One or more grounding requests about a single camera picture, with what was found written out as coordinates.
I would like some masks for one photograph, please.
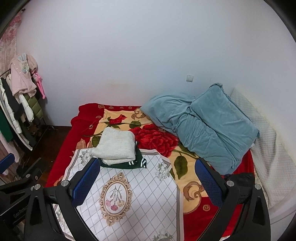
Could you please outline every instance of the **pink plush toy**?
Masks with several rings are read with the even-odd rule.
[[[41,83],[42,82],[41,76],[38,73],[34,73],[33,78],[36,81],[36,84],[40,90],[40,93],[42,94],[42,99],[45,99],[45,94],[44,94],[44,90],[43,90],[42,83]]]

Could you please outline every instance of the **silver bolt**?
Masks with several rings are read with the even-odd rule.
[[[35,189],[35,190],[38,190],[39,188],[41,188],[41,185],[40,185],[40,184],[36,184],[36,185],[34,186],[34,189]]]
[[[257,189],[257,190],[260,190],[261,189],[261,186],[259,185],[259,184],[255,184],[255,188]]]
[[[233,181],[227,181],[226,184],[230,187],[233,187],[234,186],[234,182]]]
[[[67,186],[68,184],[69,184],[69,181],[68,180],[64,180],[64,181],[61,182],[61,185],[63,187]]]

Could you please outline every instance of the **blue bedding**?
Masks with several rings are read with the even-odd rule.
[[[221,175],[236,170],[259,135],[220,83],[197,98],[184,93],[156,96],[141,110]]]

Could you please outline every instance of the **light switch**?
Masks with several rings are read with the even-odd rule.
[[[187,78],[186,78],[186,81],[187,82],[192,82],[193,81],[193,75],[187,75]]]

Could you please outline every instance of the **pink curtain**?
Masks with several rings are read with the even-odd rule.
[[[21,13],[19,12],[0,39],[0,74],[8,70],[10,61],[16,55],[16,34],[20,23]]]

